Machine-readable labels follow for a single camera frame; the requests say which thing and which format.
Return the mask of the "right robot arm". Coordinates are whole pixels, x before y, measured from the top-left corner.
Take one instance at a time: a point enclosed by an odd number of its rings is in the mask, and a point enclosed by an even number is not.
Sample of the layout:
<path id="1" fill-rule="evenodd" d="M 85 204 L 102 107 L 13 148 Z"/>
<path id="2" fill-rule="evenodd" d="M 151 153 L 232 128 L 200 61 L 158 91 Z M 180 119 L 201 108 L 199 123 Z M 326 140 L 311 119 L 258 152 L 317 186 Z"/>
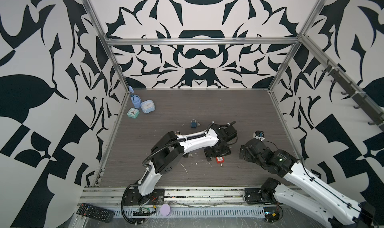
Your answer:
<path id="1" fill-rule="evenodd" d="M 245 189 L 247 204 L 284 204 L 326 228 L 374 226 L 376 209 L 372 205 L 367 202 L 359 203 L 338 192 L 286 151 L 272 151 L 261 139 L 253 138 L 241 146 L 240 159 L 259 165 L 305 192 L 302 195 L 280 181 L 268 178 L 258 189 Z"/>

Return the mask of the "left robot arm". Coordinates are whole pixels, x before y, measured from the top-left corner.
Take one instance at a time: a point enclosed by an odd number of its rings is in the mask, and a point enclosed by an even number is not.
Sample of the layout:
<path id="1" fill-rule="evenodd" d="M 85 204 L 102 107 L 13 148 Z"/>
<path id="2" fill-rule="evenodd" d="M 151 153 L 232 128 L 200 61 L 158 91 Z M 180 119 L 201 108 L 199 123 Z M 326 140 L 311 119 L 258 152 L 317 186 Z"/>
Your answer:
<path id="1" fill-rule="evenodd" d="M 141 179 L 129 185 L 122 196 L 121 212 L 123 219 L 131 225 L 140 225 L 146 218 L 157 211 L 156 202 L 163 195 L 162 191 L 155 191 L 155 186 L 161 177 L 172 171 L 183 157 L 192 152 L 203 149 L 207 161 L 228 156 L 232 153 L 230 146 L 238 140 L 237 130 L 233 121 L 225 125 L 211 122 L 208 127 L 197 133 L 181 135 L 175 132 L 166 133 L 151 149 L 142 162 L 146 172 Z M 150 203 L 154 210 L 139 212 L 143 218 L 128 217 L 125 206 L 146 205 Z"/>

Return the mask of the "red safety padlock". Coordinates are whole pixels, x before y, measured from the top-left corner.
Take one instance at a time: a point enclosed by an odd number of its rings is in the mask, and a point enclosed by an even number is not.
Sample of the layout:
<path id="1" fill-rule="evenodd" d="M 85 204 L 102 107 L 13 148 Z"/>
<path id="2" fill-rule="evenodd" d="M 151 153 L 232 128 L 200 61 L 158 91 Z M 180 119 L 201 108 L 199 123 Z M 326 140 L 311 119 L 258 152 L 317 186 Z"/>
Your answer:
<path id="1" fill-rule="evenodd" d="M 223 157 L 216 157 L 216 162 L 222 167 L 225 160 Z"/>

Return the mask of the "blue padlock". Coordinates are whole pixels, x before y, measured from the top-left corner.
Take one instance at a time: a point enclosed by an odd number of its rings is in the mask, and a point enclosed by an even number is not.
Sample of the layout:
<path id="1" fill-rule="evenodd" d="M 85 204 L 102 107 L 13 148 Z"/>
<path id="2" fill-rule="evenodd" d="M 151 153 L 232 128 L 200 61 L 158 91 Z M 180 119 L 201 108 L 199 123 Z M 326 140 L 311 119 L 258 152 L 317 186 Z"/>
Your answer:
<path id="1" fill-rule="evenodd" d="M 196 119 L 191 120 L 191 125 L 190 125 L 191 128 L 194 129 L 194 128 L 197 128 L 199 126 L 200 126 L 200 123 Z"/>

